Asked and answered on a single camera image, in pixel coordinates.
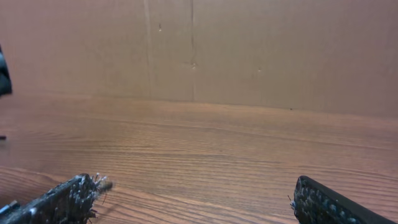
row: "crease in cardboard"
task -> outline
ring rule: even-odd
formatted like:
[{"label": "crease in cardboard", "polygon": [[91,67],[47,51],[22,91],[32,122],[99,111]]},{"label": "crease in cardboard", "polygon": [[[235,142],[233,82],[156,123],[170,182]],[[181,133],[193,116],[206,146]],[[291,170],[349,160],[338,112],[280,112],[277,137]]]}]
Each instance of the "crease in cardboard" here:
[{"label": "crease in cardboard", "polygon": [[191,66],[192,66],[192,101],[196,100],[196,79],[195,79],[195,69],[197,67],[196,57],[197,57],[197,48],[195,45],[195,36],[193,31],[193,23],[194,23],[194,5],[191,0],[191,48],[192,48],[192,57],[191,57]]},{"label": "crease in cardboard", "polygon": [[144,0],[145,11],[145,25],[147,28],[147,66],[148,66],[148,81],[149,81],[149,95],[152,97],[153,92],[153,78],[154,78],[154,58],[152,56],[152,34],[150,27],[150,13],[149,13],[149,0]]}]

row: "wood grain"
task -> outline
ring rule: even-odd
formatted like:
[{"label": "wood grain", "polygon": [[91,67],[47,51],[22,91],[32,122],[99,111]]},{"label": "wood grain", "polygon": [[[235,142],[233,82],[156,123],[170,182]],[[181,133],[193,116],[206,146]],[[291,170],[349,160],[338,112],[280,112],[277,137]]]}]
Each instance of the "wood grain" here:
[{"label": "wood grain", "polygon": [[0,118],[1,203],[100,172],[98,223],[297,223],[308,175],[398,222],[398,119],[79,95],[14,95]]}]

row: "cardboard wall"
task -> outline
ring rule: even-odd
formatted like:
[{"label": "cardboard wall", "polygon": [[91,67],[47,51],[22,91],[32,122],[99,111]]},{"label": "cardboard wall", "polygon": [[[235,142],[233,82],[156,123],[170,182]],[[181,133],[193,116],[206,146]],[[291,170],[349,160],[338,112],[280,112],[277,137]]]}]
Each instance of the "cardboard wall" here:
[{"label": "cardboard wall", "polygon": [[0,0],[15,91],[398,116],[398,1]]}]

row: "brown background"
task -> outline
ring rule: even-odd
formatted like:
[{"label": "brown background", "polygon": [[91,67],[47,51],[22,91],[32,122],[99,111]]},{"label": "brown background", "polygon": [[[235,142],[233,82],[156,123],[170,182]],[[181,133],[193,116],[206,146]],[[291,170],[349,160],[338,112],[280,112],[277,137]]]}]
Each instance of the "brown background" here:
[{"label": "brown background", "polygon": [[398,222],[397,21],[396,0],[0,0],[0,206],[100,172],[93,223],[298,223],[307,175]]},{"label": "brown background", "polygon": [[16,91],[398,116],[398,2],[0,1]]}]

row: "black object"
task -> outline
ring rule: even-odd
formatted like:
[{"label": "black object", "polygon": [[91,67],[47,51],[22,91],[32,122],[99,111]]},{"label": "black object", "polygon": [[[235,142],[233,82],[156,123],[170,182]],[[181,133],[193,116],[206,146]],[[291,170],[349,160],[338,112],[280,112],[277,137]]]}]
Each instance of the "black object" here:
[{"label": "black object", "polygon": [[0,217],[7,215],[11,211],[13,211],[14,209],[17,209],[19,207],[20,207],[20,205],[16,200],[12,201],[9,205],[6,205],[2,209],[0,209]]},{"label": "black object", "polygon": [[394,223],[306,176],[298,178],[290,205],[301,224]]},{"label": "black object", "polygon": [[[8,73],[6,59],[4,58],[0,46],[0,97],[12,93],[11,79]],[[6,140],[6,136],[0,136],[0,140]]]},{"label": "black object", "polygon": [[0,224],[86,224],[96,216],[93,202],[113,187],[106,177],[93,179],[88,174],[77,175],[24,207],[6,205],[1,209],[5,212],[0,213]]}]

